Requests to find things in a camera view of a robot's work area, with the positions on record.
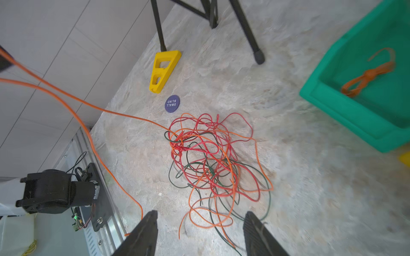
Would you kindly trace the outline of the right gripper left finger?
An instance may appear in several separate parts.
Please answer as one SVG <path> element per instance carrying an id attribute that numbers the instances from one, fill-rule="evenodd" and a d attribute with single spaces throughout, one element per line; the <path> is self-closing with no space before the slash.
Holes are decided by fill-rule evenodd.
<path id="1" fill-rule="evenodd" d="M 112 256 L 154 256 L 158 239 L 158 212 L 145 215 Z"/>

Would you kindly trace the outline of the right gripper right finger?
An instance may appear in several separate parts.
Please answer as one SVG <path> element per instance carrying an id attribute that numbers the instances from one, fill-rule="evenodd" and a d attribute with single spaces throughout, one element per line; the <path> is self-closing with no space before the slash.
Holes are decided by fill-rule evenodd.
<path id="1" fill-rule="evenodd" d="M 248 256 L 289 256 L 252 211 L 246 213 L 243 232 Z"/>

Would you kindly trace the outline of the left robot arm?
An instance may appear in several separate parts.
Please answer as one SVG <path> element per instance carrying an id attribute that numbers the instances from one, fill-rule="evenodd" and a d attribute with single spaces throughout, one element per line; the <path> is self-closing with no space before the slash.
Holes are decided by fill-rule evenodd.
<path id="1" fill-rule="evenodd" d="M 1 216 L 60 214 L 96 202 L 100 184 L 88 178 L 49 169 L 1 182 Z"/>

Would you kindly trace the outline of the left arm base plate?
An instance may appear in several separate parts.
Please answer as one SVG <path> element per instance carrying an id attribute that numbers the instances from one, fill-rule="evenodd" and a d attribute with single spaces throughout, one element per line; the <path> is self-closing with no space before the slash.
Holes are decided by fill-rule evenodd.
<path id="1" fill-rule="evenodd" d="M 109 219 L 114 214 L 108 191 L 105 188 L 98 171 L 98 166 L 95 163 L 89 163 L 87 168 L 83 171 L 86 177 L 81 178 L 82 180 L 91 182 L 95 185 L 96 192 L 92 198 L 93 202 L 80 207 L 85 223 L 88 223 L 88 226 L 92 226 L 95 232 L 98 232 L 108 224 Z"/>

